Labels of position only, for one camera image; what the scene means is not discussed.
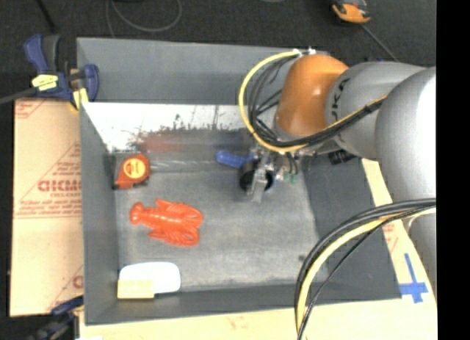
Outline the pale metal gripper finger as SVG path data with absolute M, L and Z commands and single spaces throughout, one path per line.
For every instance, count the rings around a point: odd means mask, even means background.
M 250 188 L 251 199 L 255 203 L 260 203 L 267 186 L 266 170 L 258 168 L 253 174 L 253 180 Z

